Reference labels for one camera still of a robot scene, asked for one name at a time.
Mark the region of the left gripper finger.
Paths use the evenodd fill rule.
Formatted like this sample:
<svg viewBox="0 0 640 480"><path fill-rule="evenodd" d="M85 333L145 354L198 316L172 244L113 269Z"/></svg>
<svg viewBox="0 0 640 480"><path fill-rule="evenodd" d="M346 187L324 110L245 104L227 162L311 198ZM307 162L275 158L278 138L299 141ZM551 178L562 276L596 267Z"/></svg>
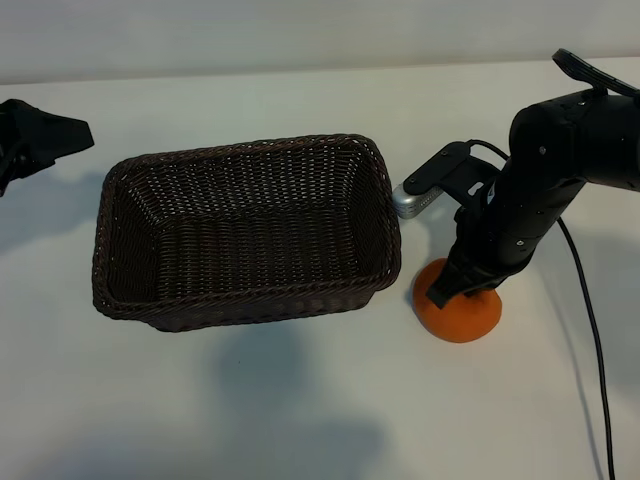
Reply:
<svg viewBox="0 0 640 480"><path fill-rule="evenodd" d="M54 115L28 103L9 99L1 104L1 156L26 148L30 166L23 176L49 168L59 158L94 146L86 121Z"/></svg>
<svg viewBox="0 0 640 480"><path fill-rule="evenodd" d="M12 148L1 156L0 196L3 197L9 184L23 174L30 166L29 153L26 148Z"/></svg>

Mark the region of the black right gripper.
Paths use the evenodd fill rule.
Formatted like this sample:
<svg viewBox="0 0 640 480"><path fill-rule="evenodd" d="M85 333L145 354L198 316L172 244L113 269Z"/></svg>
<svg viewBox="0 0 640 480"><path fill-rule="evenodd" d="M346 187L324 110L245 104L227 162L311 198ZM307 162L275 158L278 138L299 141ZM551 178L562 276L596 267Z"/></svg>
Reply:
<svg viewBox="0 0 640 480"><path fill-rule="evenodd" d="M524 184L495 182L495 196L482 212L460 219L454 246L426 296L438 308L461 294L483 301L496 297L496 287L528 265L542 237L583 186L582 180L570 179L535 191Z"/></svg>

